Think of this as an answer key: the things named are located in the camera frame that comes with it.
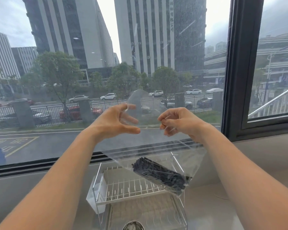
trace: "white sedan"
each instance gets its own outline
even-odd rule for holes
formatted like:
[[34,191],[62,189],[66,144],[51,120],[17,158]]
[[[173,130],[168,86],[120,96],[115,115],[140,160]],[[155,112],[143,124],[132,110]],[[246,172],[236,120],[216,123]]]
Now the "white sedan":
[[193,94],[201,94],[202,91],[200,89],[192,89],[190,91],[185,92],[185,94],[193,95]]
[[208,89],[206,93],[215,93],[215,92],[223,92],[224,90],[222,88],[212,88]]
[[76,97],[70,98],[69,102],[77,102],[79,100],[85,100],[85,99],[88,99],[88,96],[78,95]]
[[114,99],[116,99],[115,93],[108,93],[105,96],[100,97],[100,100],[114,100]]
[[163,95],[162,90],[156,90],[155,92],[149,93],[149,96],[153,96],[153,97],[161,97],[162,95]]

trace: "forearm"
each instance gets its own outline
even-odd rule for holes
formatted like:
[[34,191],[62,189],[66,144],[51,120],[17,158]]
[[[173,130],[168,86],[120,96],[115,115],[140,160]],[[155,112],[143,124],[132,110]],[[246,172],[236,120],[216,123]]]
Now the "forearm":
[[245,229],[288,228],[288,189],[207,128],[203,144]]
[[0,229],[71,229],[83,177],[96,145],[82,131],[33,190],[0,224]]

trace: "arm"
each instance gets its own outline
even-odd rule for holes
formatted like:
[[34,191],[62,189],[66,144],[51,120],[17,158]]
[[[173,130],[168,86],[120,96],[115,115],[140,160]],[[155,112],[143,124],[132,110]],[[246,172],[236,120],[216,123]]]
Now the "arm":
[[204,145],[245,229],[288,229],[288,188],[187,109],[169,109],[159,120],[165,135],[180,131]]
[[122,112],[126,108],[126,104],[109,108],[83,130],[42,180],[3,220],[0,230],[71,229],[83,177],[96,144],[121,133],[140,133],[139,128],[121,123],[121,118],[137,123]]

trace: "person's left hand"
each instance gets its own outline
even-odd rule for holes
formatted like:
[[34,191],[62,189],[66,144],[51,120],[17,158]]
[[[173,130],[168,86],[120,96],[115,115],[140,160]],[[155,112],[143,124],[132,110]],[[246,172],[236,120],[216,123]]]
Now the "person's left hand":
[[126,122],[138,123],[137,119],[125,112],[127,108],[135,109],[135,107],[135,105],[127,105],[126,103],[112,106],[102,113],[85,131],[93,133],[97,143],[122,133],[139,134],[141,132],[140,128],[128,125]]

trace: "hand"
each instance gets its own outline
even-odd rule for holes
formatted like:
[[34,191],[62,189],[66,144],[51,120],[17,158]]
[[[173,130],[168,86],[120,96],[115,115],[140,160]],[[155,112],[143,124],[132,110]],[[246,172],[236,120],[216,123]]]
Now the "hand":
[[172,136],[182,132],[199,143],[203,142],[203,130],[213,127],[184,107],[168,109],[158,120],[161,121],[160,129],[164,130],[164,135]]
[[100,141],[115,137],[122,133],[139,134],[140,128],[130,126],[126,121],[137,124],[138,120],[129,116],[125,110],[135,109],[135,105],[119,104],[108,108],[102,113],[85,131],[95,133],[94,137],[97,143]]

